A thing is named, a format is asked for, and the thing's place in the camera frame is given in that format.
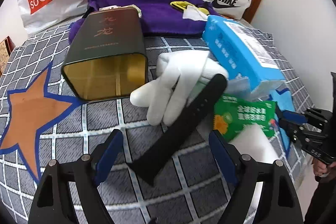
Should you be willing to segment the person's right hand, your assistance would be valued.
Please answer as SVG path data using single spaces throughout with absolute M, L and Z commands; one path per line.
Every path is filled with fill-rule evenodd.
M 325 165 L 323 162 L 313 159 L 313 173 L 315 176 L 321 177 L 324 174 L 328 174 L 332 168 L 335 167 L 335 162 L 331 165 Z

